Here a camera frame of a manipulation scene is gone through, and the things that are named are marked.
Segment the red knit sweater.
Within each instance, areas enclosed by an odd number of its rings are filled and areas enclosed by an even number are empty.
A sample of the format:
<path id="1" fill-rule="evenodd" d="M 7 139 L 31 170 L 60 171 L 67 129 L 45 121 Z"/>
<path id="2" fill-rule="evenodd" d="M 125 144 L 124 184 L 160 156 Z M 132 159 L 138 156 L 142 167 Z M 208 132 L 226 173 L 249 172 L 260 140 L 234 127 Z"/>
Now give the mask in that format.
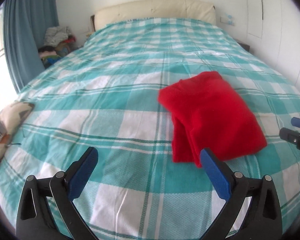
<path id="1" fill-rule="evenodd" d="M 267 146 L 253 112 L 218 72 L 202 72 L 159 91 L 158 102 L 173 122 L 172 159 L 201 167 L 209 148 L 222 161 L 259 152 Z"/>

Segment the pile of clothes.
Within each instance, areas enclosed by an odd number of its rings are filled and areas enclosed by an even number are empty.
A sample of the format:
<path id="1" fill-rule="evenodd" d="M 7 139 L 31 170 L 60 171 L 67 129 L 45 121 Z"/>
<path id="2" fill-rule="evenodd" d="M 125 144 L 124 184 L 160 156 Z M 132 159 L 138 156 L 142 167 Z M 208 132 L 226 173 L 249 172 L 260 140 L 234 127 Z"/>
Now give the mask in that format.
<path id="1" fill-rule="evenodd" d="M 44 45 L 38 49 L 45 69 L 77 49 L 76 37 L 68 26 L 50 27 L 44 36 Z"/>

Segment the beige patterned pillow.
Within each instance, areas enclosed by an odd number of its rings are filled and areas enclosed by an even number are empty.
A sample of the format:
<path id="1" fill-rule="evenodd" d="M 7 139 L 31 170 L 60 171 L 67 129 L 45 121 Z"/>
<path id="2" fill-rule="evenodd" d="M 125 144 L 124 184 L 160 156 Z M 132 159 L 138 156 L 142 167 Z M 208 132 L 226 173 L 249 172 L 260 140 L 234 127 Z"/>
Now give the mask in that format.
<path id="1" fill-rule="evenodd" d="M 33 109 L 33 103 L 15 101 L 0 112 L 0 162 L 17 129 Z"/>

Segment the teal plaid bed cover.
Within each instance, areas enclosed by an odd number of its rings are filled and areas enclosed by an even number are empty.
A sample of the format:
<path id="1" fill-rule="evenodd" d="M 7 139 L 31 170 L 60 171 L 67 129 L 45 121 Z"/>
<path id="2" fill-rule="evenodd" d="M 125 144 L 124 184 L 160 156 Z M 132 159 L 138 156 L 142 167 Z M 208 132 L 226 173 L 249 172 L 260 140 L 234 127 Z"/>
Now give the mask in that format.
<path id="1" fill-rule="evenodd" d="M 283 229 L 300 214 L 300 152 L 279 138 L 300 117 L 300 92 L 222 29 L 197 20 L 110 24 L 23 88 L 34 109 L 0 163 L 0 206 L 16 224 L 26 177 L 66 170 L 93 146 L 99 160 L 79 213 L 100 239 L 198 239 L 224 205 L 203 170 L 172 161 L 171 116 L 158 91 L 217 71 L 256 115 L 268 146 L 228 162 L 272 176 Z"/>

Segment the cream padded headboard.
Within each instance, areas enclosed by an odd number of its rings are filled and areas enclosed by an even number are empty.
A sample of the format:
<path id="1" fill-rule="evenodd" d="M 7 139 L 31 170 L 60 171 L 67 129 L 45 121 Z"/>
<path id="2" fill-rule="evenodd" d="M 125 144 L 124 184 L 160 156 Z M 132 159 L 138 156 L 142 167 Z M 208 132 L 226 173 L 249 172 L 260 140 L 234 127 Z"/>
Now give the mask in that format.
<path id="1" fill-rule="evenodd" d="M 138 18 L 190 18 L 216 24 L 215 6 L 199 0 L 141 0 L 112 5 L 90 17 L 93 31 Z"/>

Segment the blue window curtain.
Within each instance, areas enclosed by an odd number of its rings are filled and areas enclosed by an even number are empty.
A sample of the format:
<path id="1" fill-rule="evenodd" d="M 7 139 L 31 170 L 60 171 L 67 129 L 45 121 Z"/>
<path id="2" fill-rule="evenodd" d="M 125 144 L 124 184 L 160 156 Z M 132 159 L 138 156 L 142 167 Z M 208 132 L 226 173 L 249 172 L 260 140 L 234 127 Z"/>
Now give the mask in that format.
<path id="1" fill-rule="evenodd" d="M 45 68 L 38 55 L 47 28 L 58 26 L 56 0 L 5 0 L 4 49 L 8 71 L 20 92 Z"/>

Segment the white wall socket panel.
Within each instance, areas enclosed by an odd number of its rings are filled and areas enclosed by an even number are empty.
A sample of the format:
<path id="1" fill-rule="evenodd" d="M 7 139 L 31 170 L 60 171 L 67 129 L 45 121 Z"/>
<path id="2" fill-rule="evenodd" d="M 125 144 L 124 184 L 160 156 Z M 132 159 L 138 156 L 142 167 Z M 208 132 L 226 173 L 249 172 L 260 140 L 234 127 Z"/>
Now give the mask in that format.
<path id="1" fill-rule="evenodd" d="M 227 24 L 227 25 L 235 25 L 235 20 L 234 17 L 232 15 L 222 15 L 220 16 L 220 22 L 222 24 Z"/>

